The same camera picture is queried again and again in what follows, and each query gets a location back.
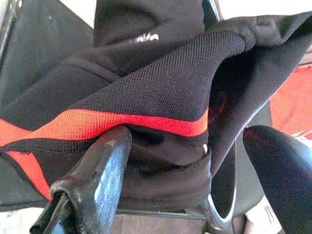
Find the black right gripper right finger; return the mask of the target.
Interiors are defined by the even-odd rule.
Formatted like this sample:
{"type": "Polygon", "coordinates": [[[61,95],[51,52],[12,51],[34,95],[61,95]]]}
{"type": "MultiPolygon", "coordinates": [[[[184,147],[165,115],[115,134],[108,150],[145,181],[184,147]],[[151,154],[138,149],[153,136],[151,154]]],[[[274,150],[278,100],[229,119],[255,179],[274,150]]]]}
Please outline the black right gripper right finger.
{"type": "Polygon", "coordinates": [[[312,151],[272,127],[243,131],[243,145],[264,194],[287,234],[312,232],[312,151]]]}

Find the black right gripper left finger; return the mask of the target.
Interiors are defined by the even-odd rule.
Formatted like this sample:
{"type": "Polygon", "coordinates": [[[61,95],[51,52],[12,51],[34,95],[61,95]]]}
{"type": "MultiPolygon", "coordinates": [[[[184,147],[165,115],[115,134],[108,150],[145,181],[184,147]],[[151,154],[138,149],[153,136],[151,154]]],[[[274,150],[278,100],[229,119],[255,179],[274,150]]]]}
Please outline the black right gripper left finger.
{"type": "Polygon", "coordinates": [[[32,234],[108,234],[116,214],[132,136],[123,126],[103,133],[50,188],[51,201],[32,234]]]}

